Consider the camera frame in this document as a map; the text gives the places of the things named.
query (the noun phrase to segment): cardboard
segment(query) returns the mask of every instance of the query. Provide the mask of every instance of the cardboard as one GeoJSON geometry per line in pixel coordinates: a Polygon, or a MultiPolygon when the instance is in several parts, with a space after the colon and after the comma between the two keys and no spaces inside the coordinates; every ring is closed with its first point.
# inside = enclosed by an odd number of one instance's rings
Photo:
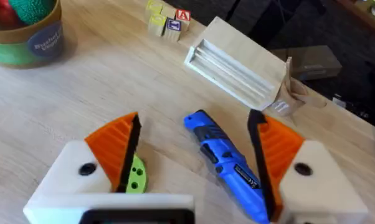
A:
{"type": "Polygon", "coordinates": [[[314,80],[336,77],[342,66],[326,45],[271,50],[271,53],[286,61],[292,57],[292,77],[298,80],[314,80]]]}

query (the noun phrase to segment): white plastic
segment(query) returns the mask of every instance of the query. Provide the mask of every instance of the white plastic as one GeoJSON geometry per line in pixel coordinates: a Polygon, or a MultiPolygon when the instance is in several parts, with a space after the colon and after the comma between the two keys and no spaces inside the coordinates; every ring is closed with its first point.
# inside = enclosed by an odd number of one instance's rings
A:
{"type": "Polygon", "coordinates": [[[191,195],[110,193],[111,183],[85,141],[69,142],[56,159],[23,212],[31,224],[76,224],[93,208],[194,209],[191,195]],[[96,163],[94,173],[79,168],[96,163]]]}
{"type": "Polygon", "coordinates": [[[286,171],[279,191],[283,212],[278,223],[359,224],[368,214],[353,186],[325,147],[305,141],[286,171]],[[301,175],[297,163],[312,169],[301,175]]]}

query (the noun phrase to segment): wooden cube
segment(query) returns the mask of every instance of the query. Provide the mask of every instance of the wooden cube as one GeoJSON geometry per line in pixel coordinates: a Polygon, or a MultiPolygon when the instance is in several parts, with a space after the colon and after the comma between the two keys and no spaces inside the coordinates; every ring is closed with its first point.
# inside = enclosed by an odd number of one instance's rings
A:
{"type": "Polygon", "coordinates": [[[164,38],[172,42],[177,42],[182,31],[182,22],[174,19],[167,19],[164,38]]]}
{"type": "Polygon", "coordinates": [[[153,14],[160,14],[163,10],[163,6],[163,3],[161,2],[149,0],[145,9],[145,22],[149,23],[150,17],[153,14]]]}
{"type": "Polygon", "coordinates": [[[174,9],[173,7],[169,7],[169,6],[163,6],[163,10],[161,10],[161,15],[166,16],[170,19],[175,19],[175,13],[176,13],[176,9],[174,9]]]}
{"type": "Polygon", "coordinates": [[[160,14],[151,15],[148,24],[148,33],[161,37],[163,35],[166,20],[167,17],[162,16],[160,14]]]}
{"type": "Polygon", "coordinates": [[[188,31],[190,20],[191,20],[190,11],[183,10],[183,9],[176,9],[176,20],[182,22],[182,32],[188,31]]]}

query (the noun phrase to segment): black grip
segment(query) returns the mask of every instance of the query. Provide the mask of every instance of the black grip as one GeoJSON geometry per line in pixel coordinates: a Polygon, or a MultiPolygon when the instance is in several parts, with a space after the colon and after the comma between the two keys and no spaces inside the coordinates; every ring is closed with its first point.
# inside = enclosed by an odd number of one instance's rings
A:
{"type": "Polygon", "coordinates": [[[203,144],[200,147],[200,151],[208,157],[208,159],[213,163],[216,164],[218,163],[218,158],[215,156],[214,152],[210,149],[208,144],[203,144]]]}
{"type": "Polygon", "coordinates": [[[226,133],[217,125],[209,124],[205,126],[199,126],[193,129],[194,134],[199,142],[203,142],[208,139],[228,139],[226,133]]]}

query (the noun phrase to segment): wooden box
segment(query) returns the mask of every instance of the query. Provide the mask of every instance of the wooden box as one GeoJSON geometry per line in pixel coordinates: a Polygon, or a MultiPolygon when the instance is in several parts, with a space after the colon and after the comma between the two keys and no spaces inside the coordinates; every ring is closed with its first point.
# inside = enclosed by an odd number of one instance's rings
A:
{"type": "Polygon", "coordinates": [[[245,105],[264,110],[276,98],[286,64],[216,17],[184,62],[245,105]]]}

